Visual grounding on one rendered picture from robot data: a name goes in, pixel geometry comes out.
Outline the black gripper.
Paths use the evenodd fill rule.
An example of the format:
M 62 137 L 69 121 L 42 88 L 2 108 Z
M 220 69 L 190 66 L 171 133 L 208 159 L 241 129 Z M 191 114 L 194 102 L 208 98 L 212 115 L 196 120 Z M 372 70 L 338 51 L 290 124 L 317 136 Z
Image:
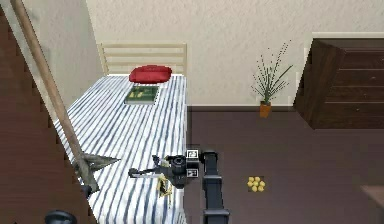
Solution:
M 157 155 L 152 156 L 156 166 L 169 167 L 170 171 L 167 174 L 168 180 L 177 189 L 183 189 L 186 185 L 186 158 L 183 155 L 169 156 L 161 159 Z M 131 178 L 157 178 L 161 174 L 166 174 L 166 168 L 152 168 L 138 170 L 130 168 L 128 175 Z

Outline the golden trumpet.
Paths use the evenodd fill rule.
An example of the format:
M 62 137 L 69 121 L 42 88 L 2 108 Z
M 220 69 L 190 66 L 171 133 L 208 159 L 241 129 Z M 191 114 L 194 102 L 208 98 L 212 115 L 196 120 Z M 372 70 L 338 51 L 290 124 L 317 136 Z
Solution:
M 158 197 L 167 197 L 168 203 L 171 203 L 171 195 L 173 193 L 173 185 L 170 183 L 170 181 L 161 174 L 157 178 L 157 186 L 156 190 L 158 192 Z

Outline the blue white striped bed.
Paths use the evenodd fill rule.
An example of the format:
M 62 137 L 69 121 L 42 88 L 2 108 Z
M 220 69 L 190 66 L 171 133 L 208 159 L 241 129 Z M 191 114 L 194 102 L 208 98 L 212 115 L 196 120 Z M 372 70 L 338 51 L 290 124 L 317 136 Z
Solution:
M 82 150 L 117 160 L 94 173 L 100 190 L 88 203 L 97 224 L 187 224 L 183 191 L 161 197 L 155 178 L 128 175 L 152 167 L 154 155 L 185 151 L 187 45 L 100 43 L 98 51 L 105 76 L 68 109 Z M 128 74 L 143 65 L 168 66 L 171 78 L 153 105 L 127 105 Z

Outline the green book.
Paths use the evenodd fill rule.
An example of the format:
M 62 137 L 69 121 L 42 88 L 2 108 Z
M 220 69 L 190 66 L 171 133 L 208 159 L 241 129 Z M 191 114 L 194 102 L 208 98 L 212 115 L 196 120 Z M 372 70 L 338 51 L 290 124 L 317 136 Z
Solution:
M 124 99 L 127 105 L 153 105 L 156 102 L 159 92 L 158 86 L 133 86 Z

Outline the red pillow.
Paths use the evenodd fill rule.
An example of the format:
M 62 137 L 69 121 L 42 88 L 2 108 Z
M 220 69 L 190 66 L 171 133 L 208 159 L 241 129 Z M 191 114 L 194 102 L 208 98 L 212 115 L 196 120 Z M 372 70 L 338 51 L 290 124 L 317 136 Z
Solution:
M 157 84 L 167 82 L 172 69 L 166 66 L 145 65 L 132 70 L 129 81 L 139 84 Z

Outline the yellow ball cluster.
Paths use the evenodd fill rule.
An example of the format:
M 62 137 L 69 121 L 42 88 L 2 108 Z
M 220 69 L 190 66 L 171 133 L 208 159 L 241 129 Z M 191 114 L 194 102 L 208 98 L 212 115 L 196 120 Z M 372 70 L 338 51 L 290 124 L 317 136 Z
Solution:
M 266 182 L 263 176 L 250 176 L 247 181 L 247 187 L 250 192 L 263 192 Z

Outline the house plant in orange pot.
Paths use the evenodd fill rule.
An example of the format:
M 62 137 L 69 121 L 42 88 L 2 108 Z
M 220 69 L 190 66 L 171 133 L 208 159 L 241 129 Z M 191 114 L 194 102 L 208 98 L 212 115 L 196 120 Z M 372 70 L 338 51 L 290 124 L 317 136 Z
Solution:
M 284 42 L 277 52 L 272 53 L 270 60 L 266 61 L 263 55 L 257 61 L 257 71 L 252 74 L 255 83 L 251 86 L 254 93 L 261 96 L 259 105 L 259 116 L 267 118 L 272 111 L 272 100 L 276 94 L 288 86 L 289 82 L 284 79 L 293 65 L 288 65 L 282 71 L 280 67 L 283 56 L 286 54 L 290 41 Z

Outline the reddish brown room door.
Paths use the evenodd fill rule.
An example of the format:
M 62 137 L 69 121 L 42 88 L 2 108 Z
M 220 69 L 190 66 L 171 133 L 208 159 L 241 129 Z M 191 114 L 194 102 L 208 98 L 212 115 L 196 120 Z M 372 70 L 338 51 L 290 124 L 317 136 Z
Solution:
M 97 224 L 0 3 L 0 224 Z

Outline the dark brown chest of drawers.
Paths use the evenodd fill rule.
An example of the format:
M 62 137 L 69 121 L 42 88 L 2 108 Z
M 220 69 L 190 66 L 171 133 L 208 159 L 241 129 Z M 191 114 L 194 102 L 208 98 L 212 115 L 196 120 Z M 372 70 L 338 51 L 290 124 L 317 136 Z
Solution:
M 384 38 L 315 38 L 293 107 L 313 129 L 384 129 Z

